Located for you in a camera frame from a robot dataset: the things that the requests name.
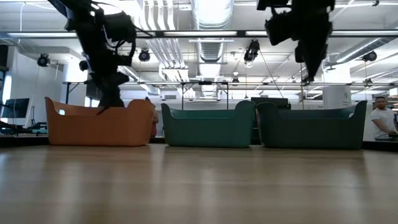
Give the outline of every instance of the white t-shirt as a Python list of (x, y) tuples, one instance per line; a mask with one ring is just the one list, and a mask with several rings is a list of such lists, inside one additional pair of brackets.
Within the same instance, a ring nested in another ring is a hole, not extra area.
[[(394, 112), (386, 108), (385, 110), (380, 110), (379, 108), (374, 109), (371, 113), (371, 120), (380, 119), (388, 130), (396, 130), (394, 124)], [(376, 138), (388, 138), (388, 133), (381, 131), (377, 125), (373, 123), (373, 137)]]

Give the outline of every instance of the ceiling duct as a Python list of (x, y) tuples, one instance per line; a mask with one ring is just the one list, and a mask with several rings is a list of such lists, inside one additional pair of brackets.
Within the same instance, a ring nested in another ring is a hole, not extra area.
[[(193, 22), (196, 30), (226, 30), (232, 21), (234, 0), (191, 0)], [(199, 62), (217, 63), (222, 61), (225, 43), (198, 43)], [(199, 65), (200, 75), (215, 78), (220, 74), (220, 64)], [(203, 94), (212, 96), (216, 86), (203, 86)]]
[[(139, 74), (132, 68), (127, 66), (120, 66), (119, 71), (125, 75), (128, 75), (130, 79), (136, 82), (148, 82), (140, 78)], [(141, 84), (140, 85), (143, 89), (145, 89), (148, 93), (152, 95), (160, 95), (160, 89), (153, 87), (151, 85)]]
[[(388, 27), (386, 27), (386, 29), (398, 29), (398, 21), (389, 25)], [(355, 45), (354, 47), (338, 54), (336, 57), (336, 62), (326, 64), (326, 66), (350, 62), (352, 60), (362, 57), (363, 55), (366, 55), (367, 53), (385, 44), (388, 44), (389, 42), (395, 39), (396, 37), (380, 37), (380, 38), (366, 39), (360, 42), (359, 44)]]

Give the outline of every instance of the spotlight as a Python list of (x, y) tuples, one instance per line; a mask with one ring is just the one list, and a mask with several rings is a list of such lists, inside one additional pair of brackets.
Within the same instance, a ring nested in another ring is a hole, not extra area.
[(362, 56), (362, 60), (364, 60), (365, 62), (373, 62), (377, 59), (377, 54), (372, 51), (367, 53), (366, 55)]
[(239, 82), (240, 82), (240, 81), (239, 81), (238, 78), (233, 78), (233, 79), (232, 79), (232, 83), (239, 83)]
[(138, 56), (138, 59), (141, 62), (147, 62), (150, 59), (150, 55), (149, 55), (149, 50), (148, 49), (142, 49), (141, 53)]
[(86, 60), (82, 60), (82, 61), (79, 63), (79, 68), (80, 68), (80, 70), (81, 70), (82, 72), (84, 72), (85, 70), (87, 70), (87, 69), (88, 69), (88, 63), (87, 63), (87, 61), (86, 61)]
[(260, 50), (260, 44), (258, 40), (251, 40), (249, 48), (246, 50), (244, 54), (245, 62), (252, 62), (258, 56), (258, 51)]
[(37, 60), (37, 65), (40, 67), (48, 67), (50, 66), (51, 61), (49, 59), (48, 54), (40, 54), (39, 59)]

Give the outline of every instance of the white pillar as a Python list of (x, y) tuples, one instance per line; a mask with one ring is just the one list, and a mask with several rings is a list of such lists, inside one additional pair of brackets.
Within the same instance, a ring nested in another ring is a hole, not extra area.
[[(325, 83), (351, 83), (349, 66), (347, 64), (325, 67), (323, 70)], [(339, 109), (351, 106), (350, 86), (323, 87), (323, 107), (326, 110)]]

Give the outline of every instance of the fluorescent light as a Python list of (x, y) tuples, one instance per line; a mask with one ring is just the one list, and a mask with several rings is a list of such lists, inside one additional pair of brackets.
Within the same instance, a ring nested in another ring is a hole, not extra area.
[(147, 85), (181, 85), (180, 82), (145, 82)]
[(177, 36), (177, 37), (186, 37), (186, 36), (235, 36), (237, 34), (236, 31), (167, 31), (164, 32), (165, 36)]
[(359, 4), (345, 4), (345, 5), (335, 5), (336, 9), (347, 8), (347, 7), (363, 7), (372, 6), (374, 3), (359, 3)]
[(335, 30), (331, 32), (331, 35), (336, 36), (357, 36), (357, 35), (398, 35), (398, 30)]
[[(146, 32), (148, 34), (150, 34), (150, 35), (153, 35), (153, 36), (156, 35), (155, 32), (149, 32), (147, 30), (146, 30)], [(137, 31), (137, 37), (149, 37), (148, 34), (145, 34), (145, 33), (141, 32), (141, 31)]]
[(49, 4), (49, 2), (46, 1), (46, 0), (23, 0), (23, 1), (21, 1), (21, 0), (0, 0), (0, 2), (14, 2), (14, 3), (34, 2), (34, 3), (46, 3), (46, 4)]
[(261, 85), (261, 83), (258, 83), (258, 82), (247, 82), (247, 83), (240, 83), (240, 85)]
[(77, 38), (74, 32), (11, 32), (7, 35), (12, 38)]
[(225, 40), (225, 39), (194, 39), (188, 40), (190, 43), (233, 43), (234, 40)]
[(246, 31), (247, 36), (267, 36), (267, 31)]
[(319, 85), (319, 86), (344, 86), (347, 84), (351, 84), (351, 83), (322, 83), (322, 82), (321, 83), (316, 83), (316, 82), (310, 83), (311, 86), (317, 86), (317, 85)]
[(122, 85), (138, 85), (138, 82), (126, 82), (123, 83)]

